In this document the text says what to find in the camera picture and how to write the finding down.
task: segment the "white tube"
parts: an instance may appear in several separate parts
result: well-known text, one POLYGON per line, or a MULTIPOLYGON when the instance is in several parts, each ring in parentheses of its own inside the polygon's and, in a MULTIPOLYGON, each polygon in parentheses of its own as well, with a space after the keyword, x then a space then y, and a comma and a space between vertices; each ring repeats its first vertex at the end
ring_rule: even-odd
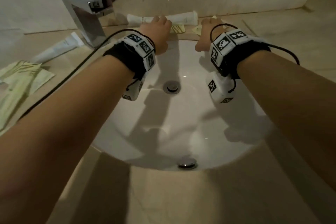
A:
POLYGON ((35 64, 45 63, 53 58, 62 55, 65 52, 68 52, 83 45, 84 43, 79 38, 79 36, 75 32, 72 32, 71 35, 63 41, 58 42, 52 47, 46 49, 44 52, 41 52, 39 55, 33 57, 30 62, 35 64))
MULTIPOLYGON (((175 14, 166 16, 173 25, 198 25, 197 12, 192 11, 190 13, 175 14)), ((150 23, 153 17, 139 17, 132 14, 127 15, 128 26, 135 27, 140 26, 142 23, 150 23)))

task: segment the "white ceramic sink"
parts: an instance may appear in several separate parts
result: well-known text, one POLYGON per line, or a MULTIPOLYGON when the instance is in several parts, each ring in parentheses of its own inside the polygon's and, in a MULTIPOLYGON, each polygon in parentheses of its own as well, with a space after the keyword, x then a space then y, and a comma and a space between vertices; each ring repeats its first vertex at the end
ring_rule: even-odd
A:
POLYGON ((121 99, 93 146, 136 166, 178 170, 185 156, 199 169, 224 165, 258 144, 273 124, 240 80, 231 102, 215 104, 205 83, 214 71, 207 52, 196 42, 169 43, 168 51, 146 78, 138 99, 121 99), (178 81, 181 91, 167 94, 163 85, 178 81))

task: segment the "chrome faucet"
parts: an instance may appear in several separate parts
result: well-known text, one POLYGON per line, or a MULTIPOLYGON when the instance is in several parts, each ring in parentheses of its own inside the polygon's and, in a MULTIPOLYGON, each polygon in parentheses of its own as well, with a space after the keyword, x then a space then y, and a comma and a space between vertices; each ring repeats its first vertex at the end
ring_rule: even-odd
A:
POLYGON ((78 29, 86 40, 86 44, 95 49, 106 35, 99 17, 113 12, 115 0, 62 0, 78 29))

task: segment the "person's left arm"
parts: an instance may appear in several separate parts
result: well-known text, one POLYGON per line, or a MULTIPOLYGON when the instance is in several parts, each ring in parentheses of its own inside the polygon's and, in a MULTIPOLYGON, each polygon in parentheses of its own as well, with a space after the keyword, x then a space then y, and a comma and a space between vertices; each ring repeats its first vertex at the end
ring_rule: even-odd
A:
MULTIPOLYGON (((140 32, 167 49, 163 16, 140 32)), ((0 223, 44 223, 73 170, 134 72, 104 56, 68 81, 0 137, 0 223)))

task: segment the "person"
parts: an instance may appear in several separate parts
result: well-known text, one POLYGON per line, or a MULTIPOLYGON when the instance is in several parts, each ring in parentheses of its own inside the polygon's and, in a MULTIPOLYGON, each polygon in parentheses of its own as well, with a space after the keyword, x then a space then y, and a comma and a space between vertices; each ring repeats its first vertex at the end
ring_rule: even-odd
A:
MULTIPOLYGON (((209 50, 210 31, 219 23, 202 21, 197 52, 209 50)), ((167 50, 170 27, 164 16, 140 26, 154 41, 156 55, 167 50)), ((213 38, 222 32, 217 27, 213 38)), ((237 73, 307 163, 336 189, 336 84, 268 51, 241 61, 237 73)), ((0 137, 1 223, 48 219, 133 76, 120 60, 103 56, 0 137)))

